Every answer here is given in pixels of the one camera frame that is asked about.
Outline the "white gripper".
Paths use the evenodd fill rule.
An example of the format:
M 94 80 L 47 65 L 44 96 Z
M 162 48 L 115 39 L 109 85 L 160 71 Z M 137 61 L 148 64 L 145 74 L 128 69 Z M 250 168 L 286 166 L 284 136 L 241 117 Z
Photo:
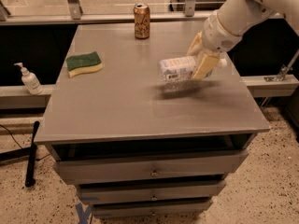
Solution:
M 241 41 L 238 35 L 232 35 L 221 25 L 217 10 L 204 22 L 202 33 L 199 32 L 194 37 L 186 55 L 196 56 L 196 66 L 192 72 L 192 79 L 201 80 L 220 62 L 218 54 L 203 52 L 204 47 L 214 52 L 227 52 Z

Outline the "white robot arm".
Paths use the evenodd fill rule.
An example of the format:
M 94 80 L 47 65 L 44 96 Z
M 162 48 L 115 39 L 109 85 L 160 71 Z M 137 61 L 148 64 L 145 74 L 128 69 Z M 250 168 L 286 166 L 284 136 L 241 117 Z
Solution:
M 188 56 L 196 57 L 191 79 L 204 78 L 247 30 L 277 13 L 299 32 L 299 0 L 226 0 L 205 20 L 187 51 Z

